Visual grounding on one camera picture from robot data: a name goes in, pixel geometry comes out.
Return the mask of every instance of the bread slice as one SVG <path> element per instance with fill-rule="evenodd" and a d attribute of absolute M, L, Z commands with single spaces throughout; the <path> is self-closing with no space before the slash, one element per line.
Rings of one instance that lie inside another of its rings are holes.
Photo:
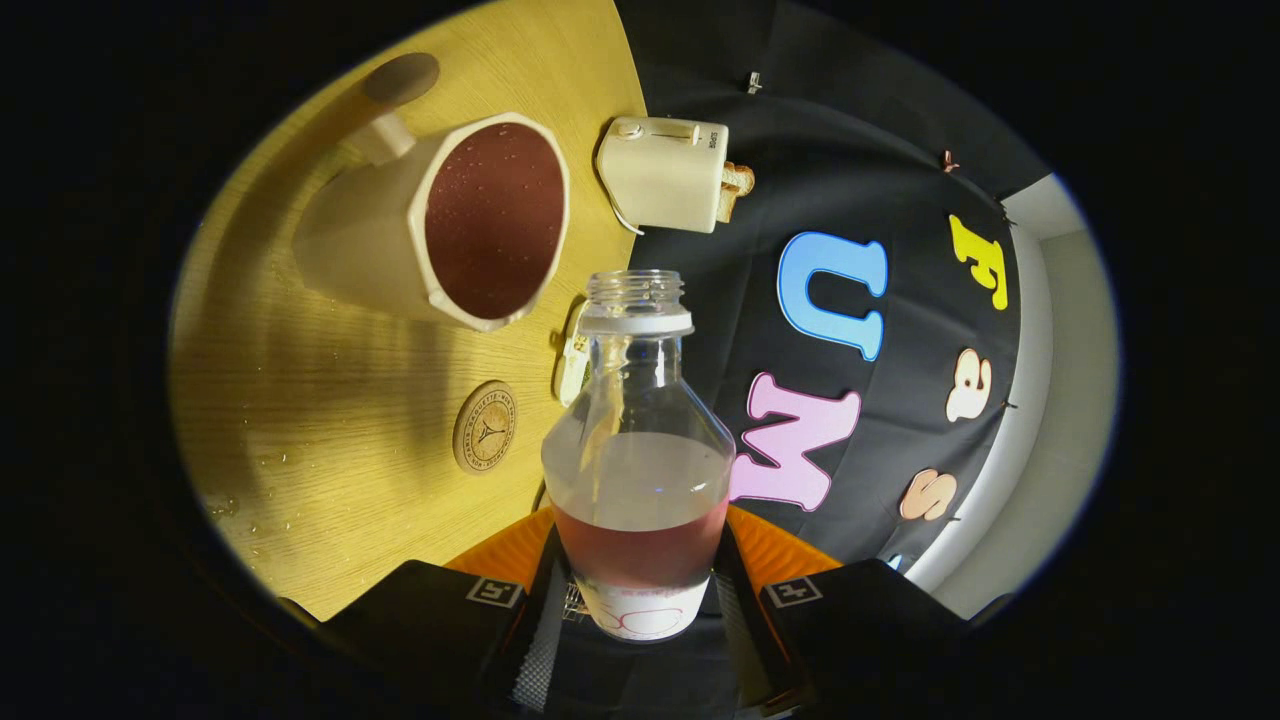
<path fill-rule="evenodd" d="M 721 195 L 716 204 L 716 220 L 727 223 L 733 218 L 733 205 L 739 197 L 755 190 L 755 173 L 746 165 L 724 163 L 721 170 Z"/>

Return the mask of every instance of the colorful letter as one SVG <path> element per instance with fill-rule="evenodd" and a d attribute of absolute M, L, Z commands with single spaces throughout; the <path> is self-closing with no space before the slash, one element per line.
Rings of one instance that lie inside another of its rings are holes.
<path fill-rule="evenodd" d="M 742 433 L 742 442 L 777 468 L 758 465 L 745 452 L 739 455 L 733 459 L 728 498 L 754 497 L 792 502 L 805 512 L 817 510 L 831 489 L 831 475 L 804 454 L 851 436 L 861 407 L 863 398 L 852 391 L 840 400 L 827 400 L 781 388 L 769 373 L 756 375 L 746 398 L 748 415 L 756 420 L 771 414 L 795 419 Z"/>
<path fill-rule="evenodd" d="M 911 478 L 911 484 L 906 487 L 897 510 L 905 520 L 915 520 L 922 515 L 925 520 L 937 520 L 947 511 L 947 505 L 951 505 L 951 498 L 955 496 L 955 477 L 940 475 L 931 468 L 920 470 Z"/>
<path fill-rule="evenodd" d="M 817 307 L 809 300 L 809 278 L 831 273 L 867 286 L 873 297 L 888 286 L 888 256 L 884 246 L 867 245 L 826 234 L 803 232 L 782 249 L 778 261 L 778 304 L 791 327 L 812 337 L 856 347 L 870 363 L 884 340 L 884 319 L 872 310 L 865 318 L 850 318 Z"/>
<path fill-rule="evenodd" d="M 991 397 L 991 360 L 983 360 L 972 347 L 965 348 L 956 360 L 955 379 L 947 395 L 947 420 L 982 415 Z"/>
<path fill-rule="evenodd" d="M 973 279 L 987 290 L 996 291 L 991 296 L 991 304 L 996 310 L 1009 307 L 1009 288 L 1005 287 L 1005 251 L 998 242 L 987 242 L 978 237 L 969 228 L 960 223 L 960 218 L 947 215 L 951 219 L 951 247 L 955 249 L 956 260 L 968 263 L 969 259 L 978 261 L 969 269 Z"/>

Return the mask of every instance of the wooden table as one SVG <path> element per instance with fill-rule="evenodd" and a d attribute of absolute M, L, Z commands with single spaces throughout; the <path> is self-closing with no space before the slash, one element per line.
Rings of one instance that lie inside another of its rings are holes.
<path fill-rule="evenodd" d="M 410 129 L 515 110 L 556 133 L 572 176 L 559 270 L 531 315 L 490 334 L 330 301 L 302 287 L 293 260 L 310 197 L 362 163 L 334 142 L 360 122 L 343 92 L 410 51 L 440 61 L 436 86 L 399 110 Z M 228 181 L 179 281 L 169 387 L 210 521 L 270 593 L 324 620 L 404 560 L 444 564 L 530 511 L 541 439 L 563 410 L 554 336 L 588 275 L 626 268 L 635 240 L 596 181 L 595 146 L 611 118 L 644 114 L 609 0 L 504 0 L 357 65 Z M 453 421 L 494 378 L 515 389 L 517 433 L 497 469 L 467 475 Z"/>

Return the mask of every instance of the pink liquid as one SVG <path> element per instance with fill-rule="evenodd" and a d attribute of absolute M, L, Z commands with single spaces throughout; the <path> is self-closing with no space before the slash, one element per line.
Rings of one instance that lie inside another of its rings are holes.
<path fill-rule="evenodd" d="M 724 527 L 728 497 L 705 515 L 662 530 L 611 530 L 584 523 L 552 503 L 573 570 L 623 588 L 684 587 L 707 577 Z"/>

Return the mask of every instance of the bottle label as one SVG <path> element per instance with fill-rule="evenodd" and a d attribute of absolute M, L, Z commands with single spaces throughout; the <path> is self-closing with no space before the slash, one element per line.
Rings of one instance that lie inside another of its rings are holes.
<path fill-rule="evenodd" d="M 625 641 L 660 641 L 687 628 L 698 615 L 710 575 L 676 588 L 622 588 L 577 577 L 591 620 Z"/>

